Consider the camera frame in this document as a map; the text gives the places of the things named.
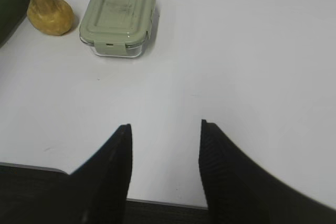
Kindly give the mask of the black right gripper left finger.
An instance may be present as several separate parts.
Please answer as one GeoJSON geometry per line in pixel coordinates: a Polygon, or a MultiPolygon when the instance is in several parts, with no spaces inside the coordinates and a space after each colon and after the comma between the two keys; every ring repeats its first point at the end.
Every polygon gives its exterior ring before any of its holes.
{"type": "Polygon", "coordinates": [[[80,223],[123,223],[132,175],[132,129],[120,125],[70,176],[83,210],[80,223]]]}

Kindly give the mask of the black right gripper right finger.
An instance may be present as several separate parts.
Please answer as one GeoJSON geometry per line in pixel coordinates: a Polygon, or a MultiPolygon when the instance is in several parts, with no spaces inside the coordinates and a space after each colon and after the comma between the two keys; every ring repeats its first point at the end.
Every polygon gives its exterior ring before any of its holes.
{"type": "Polygon", "coordinates": [[[269,174],[206,120],[198,165],[211,223],[335,223],[334,209],[269,174]]]}

